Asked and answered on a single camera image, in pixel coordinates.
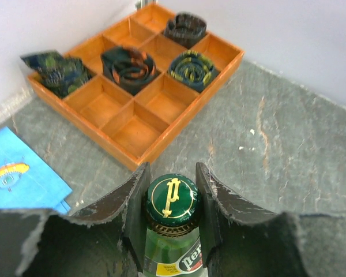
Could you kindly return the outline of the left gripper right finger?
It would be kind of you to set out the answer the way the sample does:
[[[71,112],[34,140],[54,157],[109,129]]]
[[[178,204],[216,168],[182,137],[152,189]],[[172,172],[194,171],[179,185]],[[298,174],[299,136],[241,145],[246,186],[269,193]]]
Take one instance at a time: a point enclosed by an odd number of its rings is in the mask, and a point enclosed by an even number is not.
[[[223,184],[201,162],[199,231],[209,276],[346,276],[346,212],[275,213]]]

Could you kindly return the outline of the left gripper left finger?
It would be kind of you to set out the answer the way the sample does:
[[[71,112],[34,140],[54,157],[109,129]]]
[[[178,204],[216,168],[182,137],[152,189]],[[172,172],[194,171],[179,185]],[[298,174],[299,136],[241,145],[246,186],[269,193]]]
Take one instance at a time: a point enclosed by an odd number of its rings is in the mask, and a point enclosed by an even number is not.
[[[139,276],[148,162],[121,185],[72,215],[0,209],[0,276]]]

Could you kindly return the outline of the green glass bottle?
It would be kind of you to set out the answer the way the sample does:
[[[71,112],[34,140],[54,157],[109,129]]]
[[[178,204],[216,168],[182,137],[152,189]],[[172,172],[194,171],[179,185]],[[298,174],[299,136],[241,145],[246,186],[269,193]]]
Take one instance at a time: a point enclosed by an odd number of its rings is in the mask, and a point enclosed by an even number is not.
[[[202,194],[181,174],[165,174],[148,187],[143,208],[147,221],[145,276],[202,276],[198,224]]]

